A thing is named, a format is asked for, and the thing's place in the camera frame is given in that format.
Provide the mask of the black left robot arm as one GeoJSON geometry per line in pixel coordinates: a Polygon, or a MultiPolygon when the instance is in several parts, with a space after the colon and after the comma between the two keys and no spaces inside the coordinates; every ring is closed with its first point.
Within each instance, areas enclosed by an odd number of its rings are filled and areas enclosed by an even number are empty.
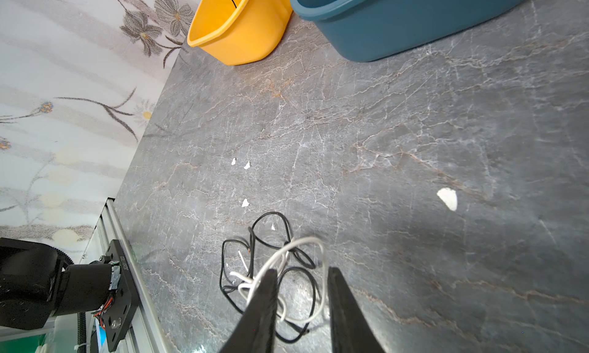
{"type": "Polygon", "coordinates": [[[43,328],[53,316],[97,310],[111,290],[113,266],[74,264],[44,243],[1,239],[1,326],[43,328]]]}

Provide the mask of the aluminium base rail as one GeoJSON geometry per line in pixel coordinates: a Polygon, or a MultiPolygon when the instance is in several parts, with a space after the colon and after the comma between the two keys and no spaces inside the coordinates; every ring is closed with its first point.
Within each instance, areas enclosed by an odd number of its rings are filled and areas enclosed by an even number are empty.
{"type": "Polygon", "coordinates": [[[105,312],[88,313],[89,329],[96,331],[99,352],[172,352],[140,275],[138,261],[109,198],[101,212],[81,261],[110,263],[117,288],[107,295],[105,312]]]}

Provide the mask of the left yellow plastic tray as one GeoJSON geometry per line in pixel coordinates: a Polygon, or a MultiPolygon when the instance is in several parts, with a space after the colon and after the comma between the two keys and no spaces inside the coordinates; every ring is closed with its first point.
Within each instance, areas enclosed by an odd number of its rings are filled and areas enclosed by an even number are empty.
{"type": "Polygon", "coordinates": [[[260,61],[278,46],[292,13],[290,0],[201,0],[187,44],[229,66],[260,61]]]}

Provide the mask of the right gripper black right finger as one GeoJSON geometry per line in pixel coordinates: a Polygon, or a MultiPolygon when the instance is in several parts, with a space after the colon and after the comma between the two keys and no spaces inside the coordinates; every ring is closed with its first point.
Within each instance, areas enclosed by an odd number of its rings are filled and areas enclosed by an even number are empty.
{"type": "Polygon", "coordinates": [[[342,272],[336,267],[328,270],[328,298],[333,352],[384,353],[342,272]]]}

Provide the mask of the teal plastic tray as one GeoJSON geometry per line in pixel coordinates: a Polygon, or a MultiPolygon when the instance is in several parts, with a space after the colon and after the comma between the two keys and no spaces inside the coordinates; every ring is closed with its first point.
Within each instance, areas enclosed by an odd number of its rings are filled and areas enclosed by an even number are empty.
{"type": "Polygon", "coordinates": [[[349,61],[368,62],[495,18],[525,0],[290,0],[349,61]]]}

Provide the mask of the white paper scrap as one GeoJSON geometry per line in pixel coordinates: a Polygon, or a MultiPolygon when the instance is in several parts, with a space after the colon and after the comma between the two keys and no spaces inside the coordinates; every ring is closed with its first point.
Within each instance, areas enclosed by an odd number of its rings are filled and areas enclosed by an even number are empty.
{"type": "Polygon", "coordinates": [[[458,207],[458,197],[454,189],[443,187],[437,191],[437,196],[441,201],[443,201],[449,210],[456,212],[458,207]]]}

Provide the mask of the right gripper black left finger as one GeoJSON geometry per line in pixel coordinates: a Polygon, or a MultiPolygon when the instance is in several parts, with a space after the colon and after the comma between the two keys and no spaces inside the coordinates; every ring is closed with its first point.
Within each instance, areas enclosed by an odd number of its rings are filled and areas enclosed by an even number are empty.
{"type": "Polygon", "coordinates": [[[221,353],[274,351],[278,308],[277,272],[269,270],[262,277],[251,302],[221,353]]]}

